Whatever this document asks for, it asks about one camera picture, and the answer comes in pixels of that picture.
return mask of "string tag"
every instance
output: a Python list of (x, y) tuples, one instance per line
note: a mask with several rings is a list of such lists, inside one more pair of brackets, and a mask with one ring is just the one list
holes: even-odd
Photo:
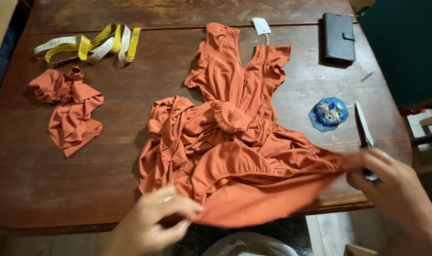
[(270, 26), (264, 18), (253, 18), (254, 26), (258, 35), (265, 35), (267, 37), (267, 45), (270, 44), (267, 33), (271, 33)]

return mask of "hand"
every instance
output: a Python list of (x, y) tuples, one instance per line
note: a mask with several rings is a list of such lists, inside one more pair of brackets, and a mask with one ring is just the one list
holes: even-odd
[[(188, 226), (202, 209), (195, 201), (180, 196), (174, 186), (142, 195), (111, 232), (101, 255), (139, 256), (162, 251), (185, 236)], [(162, 218), (173, 214), (179, 214), (184, 220), (170, 229), (158, 224)]]
[(352, 161), (370, 169), (379, 180), (370, 182), (357, 169), (348, 172), (349, 184), (360, 189), (408, 237), (432, 249), (432, 203), (416, 172), (377, 148), (356, 154)]

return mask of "table plank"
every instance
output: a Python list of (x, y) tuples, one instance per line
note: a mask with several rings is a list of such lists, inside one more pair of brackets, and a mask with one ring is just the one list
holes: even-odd
[(142, 29), (251, 26), (255, 17), (270, 25), (316, 24), (325, 12), (356, 21), (347, 0), (37, 0), (25, 33), (97, 32), (111, 22)]
[[(272, 45), (292, 45), (283, 68), (286, 81), (271, 99), (278, 123), (303, 132), (311, 142), (338, 152), (356, 151), (360, 139), (354, 103), (363, 106), (379, 148), (411, 164), (404, 125), (361, 28), (354, 26), (356, 62), (346, 68), (319, 65), (318, 26), (272, 27)], [(201, 104), (198, 90), (183, 88), (203, 30), (142, 31), (134, 61), (116, 68), (110, 56), (94, 66), (80, 61), (83, 81), (105, 95), (91, 117), (102, 122), (102, 133), (69, 159), (48, 136), (54, 106), (40, 103), (28, 83), (48, 67), (32, 49), (59, 35), (23, 36), (15, 49), (0, 90), (0, 226), (40, 228), (114, 223), (139, 196), (138, 157), (149, 136), (145, 122), (153, 102), (186, 96)], [(95, 33), (87, 34), (90, 38)], [(245, 65), (253, 47), (264, 43), (254, 28), (242, 28), (240, 57)], [(59, 67), (68, 72), (72, 63)], [(368, 73), (376, 71), (361, 82)], [(334, 131), (313, 128), (310, 109), (324, 97), (346, 102), (349, 118)], [(302, 213), (369, 207), (363, 194), (342, 177)]]

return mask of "orange fabric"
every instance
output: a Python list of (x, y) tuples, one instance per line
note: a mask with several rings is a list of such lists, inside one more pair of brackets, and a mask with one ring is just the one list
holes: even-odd
[(81, 66), (74, 65), (67, 75), (48, 69), (32, 80), (29, 86), (39, 101), (59, 102), (48, 124), (48, 131), (66, 157), (101, 133), (102, 124), (91, 119), (91, 112), (102, 104), (104, 96), (83, 83)]
[(242, 68), (239, 30), (217, 23), (197, 51), (185, 85), (206, 101), (175, 96), (155, 102), (140, 155), (142, 193), (168, 184), (204, 206), (196, 223), (261, 224), (311, 203), (342, 171), (342, 155), (276, 124), (270, 102), (290, 46), (256, 46)]

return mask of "scissors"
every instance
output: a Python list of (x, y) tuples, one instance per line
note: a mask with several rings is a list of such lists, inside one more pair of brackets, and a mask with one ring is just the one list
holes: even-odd
[[(358, 115), (358, 118), (360, 120), (362, 132), (364, 136), (364, 140), (362, 139), (361, 147), (362, 148), (375, 147), (376, 143), (374, 142), (371, 134), (369, 133), (368, 124), (366, 123), (366, 118), (364, 118), (363, 110), (361, 109), (360, 103), (358, 102), (355, 103), (355, 113), (356, 115)], [(379, 177), (375, 173), (373, 173), (371, 170), (367, 168), (363, 170), (363, 175), (367, 180), (371, 182), (374, 182), (379, 179)]]

